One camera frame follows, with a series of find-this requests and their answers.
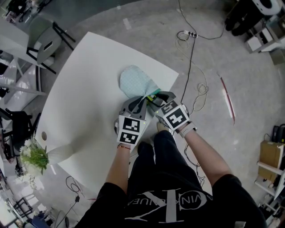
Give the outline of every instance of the folded cloth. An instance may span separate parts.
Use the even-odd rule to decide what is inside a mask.
[[[127,67],[120,77],[120,89],[128,98],[137,96],[150,96],[157,94],[160,88],[139,67],[131,65]]]

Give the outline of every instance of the black t-shirt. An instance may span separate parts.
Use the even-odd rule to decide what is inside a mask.
[[[202,190],[194,171],[186,178],[185,173],[179,173],[181,170],[156,170],[130,178],[128,195],[117,185],[105,183],[76,228],[106,224],[233,228],[240,222],[246,222],[246,228],[267,227],[237,177],[221,177],[212,187],[211,196]]]

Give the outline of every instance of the cardboard box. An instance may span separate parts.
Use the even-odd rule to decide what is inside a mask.
[[[259,161],[279,169],[282,161],[283,149],[284,145],[282,143],[263,141],[260,144]],[[270,180],[272,183],[277,177],[276,173],[262,167],[258,168],[258,175],[262,176],[264,179]]]

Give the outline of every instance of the flower pot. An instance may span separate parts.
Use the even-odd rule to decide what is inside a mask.
[[[49,157],[49,165],[54,165],[62,162],[73,155],[74,150],[70,145],[64,145],[61,147],[54,148],[53,150],[47,152]]]

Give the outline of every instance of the gray floor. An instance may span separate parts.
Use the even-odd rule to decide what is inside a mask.
[[[103,35],[169,66],[179,73],[171,90],[181,97],[187,79],[189,61],[176,49],[174,41],[178,31],[190,28],[176,9],[177,1],[172,0],[134,2],[122,6],[121,9],[112,8],[92,16],[68,32],[76,38],[77,43],[88,31]],[[185,4],[183,12],[198,34],[207,37],[220,35],[226,13],[216,10],[196,10]],[[124,18],[130,22],[131,29],[126,29]],[[233,37],[227,31],[217,40],[208,41],[202,38],[196,40],[192,60],[205,72],[209,92],[205,107],[199,112],[194,112],[191,120],[198,126],[198,133],[223,156],[233,173],[240,178],[244,188],[258,202],[264,195],[264,192],[254,185],[260,142],[265,133],[271,133],[273,125],[285,121],[283,102],[285,69],[275,67],[268,53],[249,54],[244,40],[245,37]],[[185,53],[190,55],[190,49],[185,50]],[[70,54],[71,51],[62,45],[56,53],[53,68],[59,72]],[[234,125],[217,73],[224,79],[231,97],[236,116]],[[50,91],[56,77],[46,70],[42,71],[44,91]],[[192,110],[193,102],[198,95],[198,83],[205,81],[200,70],[193,65],[183,100],[189,110]],[[37,97],[25,110],[29,113],[38,113],[42,110],[45,99]],[[205,97],[198,99],[196,109],[202,106],[204,99]],[[176,137],[176,141],[180,151],[183,151],[185,142],[180,137]],[[195,160],[190,150],[188,154],[192,160]],[[40,177],[42,186],[35,194],[43,205],[67,211],[76,194],[65,186],[65,177],[68,174],[58,165],[54,168],[57,175],[54,175],[49,168],[44,176]],[[211,192],[208,182],[204,184],[203,189]],[[31,191],[30,194],[33,193],[25,185],[25,188],[19,187],[16,193],[24,196],[28,191]],[[90,198],[96,196],[96,193],[87,189],[84,189],[84,192]],[[87,197],[82,198],[83,200],[74,207],[76,214],[72,211],[71,217],[80,217],[89,208],[90,202]]]

